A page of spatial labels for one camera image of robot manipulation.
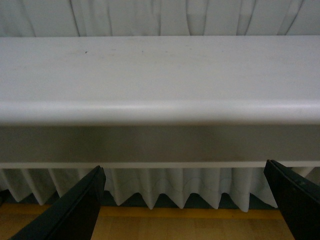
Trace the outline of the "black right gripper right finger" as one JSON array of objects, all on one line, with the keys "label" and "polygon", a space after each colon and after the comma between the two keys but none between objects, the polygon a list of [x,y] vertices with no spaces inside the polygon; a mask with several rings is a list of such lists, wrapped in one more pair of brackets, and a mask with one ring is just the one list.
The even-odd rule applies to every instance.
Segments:
[{"label": "black right gripper right finger", "polygon": [[275,160],[264,175],[290,232],[296,240],[320,238],[320,187]]}]

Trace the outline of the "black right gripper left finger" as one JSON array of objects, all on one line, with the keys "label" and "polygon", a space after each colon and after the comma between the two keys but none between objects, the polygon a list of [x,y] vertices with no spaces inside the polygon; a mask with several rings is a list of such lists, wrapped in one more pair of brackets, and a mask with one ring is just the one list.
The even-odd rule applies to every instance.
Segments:
[{"label": "black right gripper left finger", "polygon": [[106,175],[95,167],[11,240],[90,240],[104,195]]}]

